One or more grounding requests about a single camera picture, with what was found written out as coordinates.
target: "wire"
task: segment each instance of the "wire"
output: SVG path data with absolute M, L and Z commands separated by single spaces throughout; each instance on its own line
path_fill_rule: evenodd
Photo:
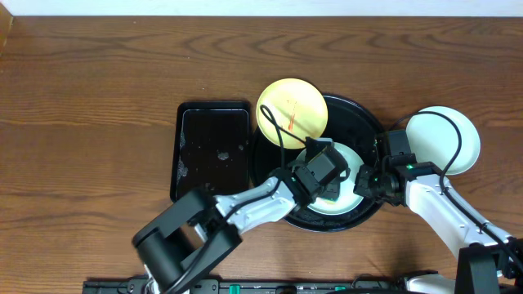
M 450 166 L 452 166 L 452 164 L 458 157 L 459 152 L 461 151 L 461 146 L 462 146 L 461 132 L 459 131 L 458 126 L 456 126 L 456 124 L 452 121 L 452 119 L 448 118 L 447 116 L 445 116 L 443 114 L 440 114 L 440 113 L 437 113 L 434 111 L 418 111 L 417 113 L 409 114 L 407 116 L 404 116 L 403 118 L 400 118 L 397 122 L 392 124 L 392 126 L 389 128 L 389 131 L 392 131 L 396 126 L 398 126 L 405 119 L 412 118 L 413 116 L 419 115 L 419 114 L 434 114 L 434 115 L 444 118 L 452 125 L 452 127 L 454 127 L 454 130 L 456 131 L 456 135 L 458 135 L 458 148 L 456 149 L 456 152 L 454 153 L 452 158 L 449 160 L 449 163 L 447 163 L 447 165 L 445 166 L 443 171 L 441 171 L 441 175 L 440 175 L 441 191 L 443 192 L 443 194 L 445 194 L 445 196 L 449 199 L 449 201 L 455 207 L 457 207 L 459 209 L 459 211 L 461 211 L 461 213 L 463 213 L 466 217 L 468 217 L 474 223 L 474 225 L 476 225 L 478 228 L 480 228 L 480 230 L 482 230 L 483 232 L 485 232 L 485 234 L 487 234 L 489 237 L 491 237 L 501 247 L 501 249 L 505 253 L 507 253 L 507 255 L 510 256 L 510 258 L 512 258 L 512 261 L 516 264 L 517 268 L 523 273 L 523 263 L 520 261 L 520 259 L 517 257 L 517 255 L 514 252 L 512 252 L 512 250 L 507 246 L 507 244 L 505 244 L 505 242 L 503 240 L 501 240 L 494 232 L 492 232 L 487 227 L 487 225 L 489 223 L 479 222 L 471 213 L 469 213 L 463 206 L 461 206 L 461 204 L 459 204 L 458 201 L 456 201 L 456 199 L 454 199 L 454 197 L 449 192 L 449 187 L 445 187 L 445 183 L 444 183 L 445 174 L 447 173 Z
M 281 136 L 281 132 L 280 131 L 284 131 L 285 133 L 287 133 L 291 137 L 295 138 L 296 140 L 299 140 L 303 144 L 305 144 L 305 141 L 300 139 L 300 138 L 298 138 L 298 137 L 296 137 L 295 135 L 285 131 L 282 127 L 278 126 L 278 123 L 276 122 L 275 116 L 272 114 L 272 112 L 270 111 L 270 109 L 267 106 L 265 106 L 265 105 L 260 106 L 260 110 L 261 110 L 261 113 L 267 118 L 267 120 L 269 120 L 269 122 L 272 123 L 275 126 L 276 133 L 278 134 L 279 149 L 280 149 L 280 152 L 281 152 L 281 163 L 280 163 L 280 166 L 283 169 L 283 168 L 285 168 L 285 148 L 284 148 L 284 140 L 283 140 L 283 138 Z M 274 186 L 274 188 L 271 191 L 269 191 L 269 193 L 264 194 L 262 196 L 258 196 L 258 197 L 252 198 L 252 199 L 249 199 L 249 200 L 247 200 L 245 202 L 242 202 L 242 203 L 234 206 L 230 210 L 230 212 L 227 213 L 226 216 L 223 218 L 224 224 L 219 226 L 217 229 L 215 229 L 214 233 L 212 233 L 212 235 L 208 238 L 207 242 L 205 242 L 205 244 L 200 248 L 200 250 L 199 250 L 198 254 L 196 255 L 196 257 L 193 259 L 193 261 L 187 267 L 187 270 L 185 271 L 185 273 L 183 273 L 180 276 L 180 278 L 178 278 L 178 280 L 167 290 L 167 292 L 169 292 L 170 290 L 178 287 L 180 285 L 180 283 L 183 282 L 183 280 L 186 279 L 187 276 L 189 276 L 189 274 L 194 270 L 196 265 L 200 262 L 202 257 L 205 255 L 205 252 L 209 249 L 209 247 L 211 246 L 212 242 L 214 241 L 214 239 L 216 238 L 218 233 L 220 233 L 220 231 L 227 226 L 227 221 L 238 210 L 240 210 L 242 207 L 245 207 L 245 206 L 247 206 L 247 205 L 249 205 L 251 203 L 255 203 L 256 201 L 260 201 L 260 200 L 262 200 L 264 198 L 272 196 L 272 194 L 274 194 L 276 192 L 276 190 L 279 188 L 279 184 L 280 183 L 281 183 L 281 179 L 278 179 L 278 181 L 276 182 L 276 185 Z

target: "yellow bowl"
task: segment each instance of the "yellow bowl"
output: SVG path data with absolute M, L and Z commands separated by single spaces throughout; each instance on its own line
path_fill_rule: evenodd
M 329 116 L 324 97 L 318 89 L 300 79 L 286 78 L 273 82 L 260 95 L 256 105 L 256 120 L 261 133 L 279 146 L 276 129 L 263 116 L 261 105 L 270 109 L 280 127 L 303 140 L 308 136 L 319 138 L 327 127 Z M 284 132 L 281 136 L 286 149 L 305 147 Z

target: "wooden table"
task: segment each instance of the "wooden table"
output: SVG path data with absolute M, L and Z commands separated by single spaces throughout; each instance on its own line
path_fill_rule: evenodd
M 80 292 L 142 274 L 131 238 L 168 197 L 178 105 L 249 100 L 280 78 L 357 100 L 387 126 L 466 114 L 481 155 L 454 186 L 523 236 L 523 20 L 20 17 L 0 60 L 1 292 Z M 223 278 L 348 280 L 456 260 L 408 208 L 345 232 L 281 221 L 244 236 Z

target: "black round tray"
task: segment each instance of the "black round tray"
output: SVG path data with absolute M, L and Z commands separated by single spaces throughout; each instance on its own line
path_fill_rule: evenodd
M 353 100 L 335 95 L 324 95 L 329 120 L 322 137 L 332 138 L 353 149 L 365 164 L 373 166 L 376 162 L 374 152 L 374 136 L 383 132 L 382 124 L 363 106 Z M 285 161 L 289 163 L 296 159 L 301 149 L 286 149 Z M 263 183 L 270 172 L 279 167 L 279 146 L 267 140 L 259 128 L 253 134 L 249 160 L 249 175 L 255 186 Z M 306 208 L 291 212 L 285 220 L 302 229 L 317 232 L 335 232 L 350 229 L 368 220 L 379 208 L 368 199 L 352 211 L 338 215 L 326 216 Z

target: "white background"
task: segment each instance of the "white background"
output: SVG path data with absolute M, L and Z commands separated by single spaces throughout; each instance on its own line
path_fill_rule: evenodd
M 0 0 L 14 16 L 523 16 L 523 0 Z

